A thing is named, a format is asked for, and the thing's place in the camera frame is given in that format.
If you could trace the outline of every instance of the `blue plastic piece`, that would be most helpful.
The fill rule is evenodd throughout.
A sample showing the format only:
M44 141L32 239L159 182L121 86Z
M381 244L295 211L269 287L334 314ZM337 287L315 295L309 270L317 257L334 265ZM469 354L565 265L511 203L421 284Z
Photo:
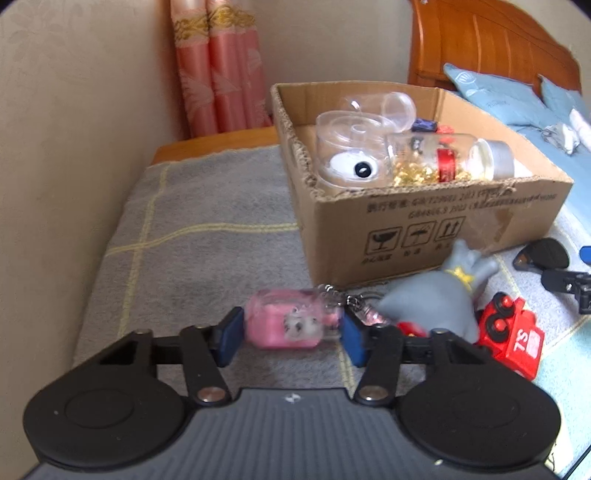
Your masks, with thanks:
M349 355L351 363L356 367L365 367L369 359L369 351L365 345L365 325L351 318L345 310L340 322L340 342Z
M591 265L591 247L582 247L581 250L579 250L579 256L583 262L587 265Z
M217 348L212 351L216 365L226 367L244 339L244 309L234 307L215 327L213 332Z
M434 120L425 120L424 118L417 118L412 127L411 132L436 132L437 122Z

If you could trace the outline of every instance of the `red toy truck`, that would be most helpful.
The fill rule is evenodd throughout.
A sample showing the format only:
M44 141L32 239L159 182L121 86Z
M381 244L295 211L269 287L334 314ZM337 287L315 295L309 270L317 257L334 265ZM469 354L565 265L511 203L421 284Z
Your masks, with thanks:
M515 301L498 292L480 317L478 345L489 348L492 356L528 380L538 373L544 332L535 325L535 315L524 310L525 300Z

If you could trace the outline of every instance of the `gold trim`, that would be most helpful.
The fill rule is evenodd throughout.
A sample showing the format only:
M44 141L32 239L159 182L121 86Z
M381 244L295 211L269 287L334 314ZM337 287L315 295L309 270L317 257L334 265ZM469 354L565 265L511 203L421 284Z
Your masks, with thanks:
M255 26L254 15L228 4L216 7L212 12L200 13L195 17L175 20L174 41L180 43L193 37L207 37L209 30L227 29L232 27L252 28Z

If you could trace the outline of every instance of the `pink curtain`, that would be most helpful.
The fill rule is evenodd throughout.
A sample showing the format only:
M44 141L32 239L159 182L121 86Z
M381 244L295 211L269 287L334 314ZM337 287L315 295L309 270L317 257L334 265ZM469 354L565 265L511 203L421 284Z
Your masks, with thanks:
M171 0L178 73L194 137L268 127L254 16L240 0Z

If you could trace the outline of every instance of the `gray elephant toy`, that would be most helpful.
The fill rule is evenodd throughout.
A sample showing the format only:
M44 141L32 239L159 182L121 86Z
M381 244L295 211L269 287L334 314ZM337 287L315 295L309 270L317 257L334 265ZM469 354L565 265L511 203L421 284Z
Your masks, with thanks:
M473 300L498 271L499 264L493 258L484 258L459 239L439 270L403 279L375 308L397 322L410 322L427 332L447 329L475 343L479 330Z

